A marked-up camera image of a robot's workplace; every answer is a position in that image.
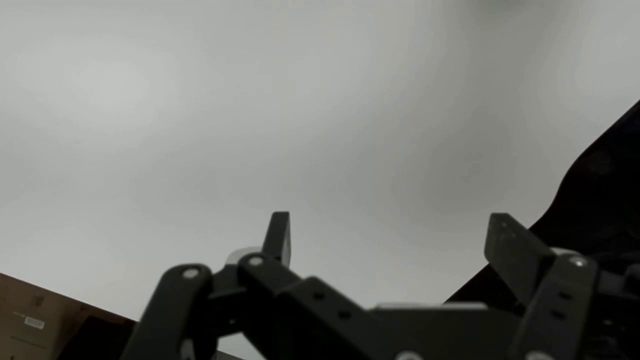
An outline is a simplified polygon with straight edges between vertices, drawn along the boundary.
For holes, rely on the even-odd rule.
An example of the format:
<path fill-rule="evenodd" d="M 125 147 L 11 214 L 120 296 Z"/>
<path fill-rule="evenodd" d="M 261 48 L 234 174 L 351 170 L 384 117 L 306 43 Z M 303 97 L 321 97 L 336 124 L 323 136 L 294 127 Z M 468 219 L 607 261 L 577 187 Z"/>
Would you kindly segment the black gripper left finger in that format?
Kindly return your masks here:
<path fill-rule="evenodd" d="M 222 271 L 167 271 L 120 360 L 213 360 L 243 334 L 266 360 L 373 360 L 366 313 L 319 278 L 290 271 L 290 214 L 275 213 L 258 250 Z"/>

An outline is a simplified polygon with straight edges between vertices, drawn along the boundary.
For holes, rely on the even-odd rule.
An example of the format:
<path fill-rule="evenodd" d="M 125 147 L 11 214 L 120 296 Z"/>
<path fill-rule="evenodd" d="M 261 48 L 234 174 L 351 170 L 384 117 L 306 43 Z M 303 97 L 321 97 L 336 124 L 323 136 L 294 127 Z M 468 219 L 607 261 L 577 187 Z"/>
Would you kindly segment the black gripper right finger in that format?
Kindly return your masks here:
<path fill-rule="evenodd" d="M 511 360 L 640 360 L 636 265 L 617 274 L 556 253 L 504 213 L 488 220 L 484 257 L 524 306 Z"/>

